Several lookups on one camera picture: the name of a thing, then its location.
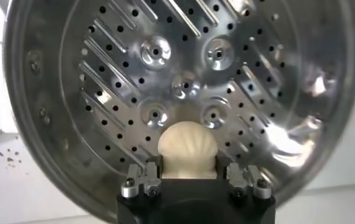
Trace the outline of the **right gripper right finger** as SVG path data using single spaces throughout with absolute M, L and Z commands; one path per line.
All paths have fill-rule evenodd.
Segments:
M 252 195 L 260 200 L 268 200 L 272 196 L 272 186 L 254 165 L 241 167 L 230 158 L 216 157 L 217 179 L 226 180 L 231 187 L 232 195 L 238 198 Z

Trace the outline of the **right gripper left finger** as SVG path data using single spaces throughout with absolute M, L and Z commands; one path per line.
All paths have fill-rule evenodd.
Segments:
M 147 159 L 145 167 L 130 164 L 125 181 L 121 185 L 123 198 L 136 198 L 142 192 L 148 197 L 157 197 L 162 182 L 162 157 L 153 156 Z

